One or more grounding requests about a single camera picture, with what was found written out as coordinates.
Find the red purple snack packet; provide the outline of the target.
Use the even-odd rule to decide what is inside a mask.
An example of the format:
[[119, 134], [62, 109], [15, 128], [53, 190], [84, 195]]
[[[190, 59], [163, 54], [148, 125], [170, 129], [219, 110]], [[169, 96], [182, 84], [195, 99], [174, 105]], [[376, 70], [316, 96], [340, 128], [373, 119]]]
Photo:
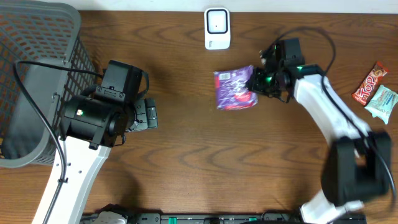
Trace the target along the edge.
[[258, 103], [257, 94], [246, 86], [253, 69], [253, 65], [248, 65], [235, 70], [213, 72], [218, 110], [241, 110]]

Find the orange brown snack bar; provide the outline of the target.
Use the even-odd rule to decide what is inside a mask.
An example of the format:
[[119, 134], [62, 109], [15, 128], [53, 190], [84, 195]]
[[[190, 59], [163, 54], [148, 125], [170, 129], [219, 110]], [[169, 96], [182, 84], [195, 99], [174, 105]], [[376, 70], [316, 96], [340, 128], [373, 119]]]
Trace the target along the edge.
[[389, 70], [380, 61], [377, 61], [358, 89], [351, 95], [353, 99], [366, 105], [371, 93], [388, 72]]

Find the light teal wipes packet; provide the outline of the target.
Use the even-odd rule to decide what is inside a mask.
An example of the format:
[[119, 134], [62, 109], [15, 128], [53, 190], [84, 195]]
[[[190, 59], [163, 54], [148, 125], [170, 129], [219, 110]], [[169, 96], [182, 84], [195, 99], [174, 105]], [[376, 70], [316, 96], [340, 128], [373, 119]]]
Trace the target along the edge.
[[397, 93], [380, 85], [371, 101], [364, 107], [372, 117], [378, 117], [388, 124], [392, 110], [397, 103]]

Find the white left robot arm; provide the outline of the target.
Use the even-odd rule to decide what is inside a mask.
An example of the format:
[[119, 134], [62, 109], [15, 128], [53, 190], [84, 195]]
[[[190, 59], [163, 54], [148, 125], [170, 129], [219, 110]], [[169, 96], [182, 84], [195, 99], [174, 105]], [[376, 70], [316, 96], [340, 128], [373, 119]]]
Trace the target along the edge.
[[152, 98], [133, 105], [72, 98], [64, 108], [55, 159], [34, 223], [79, 223], [93, 183], [118, 136], [158, 126]]

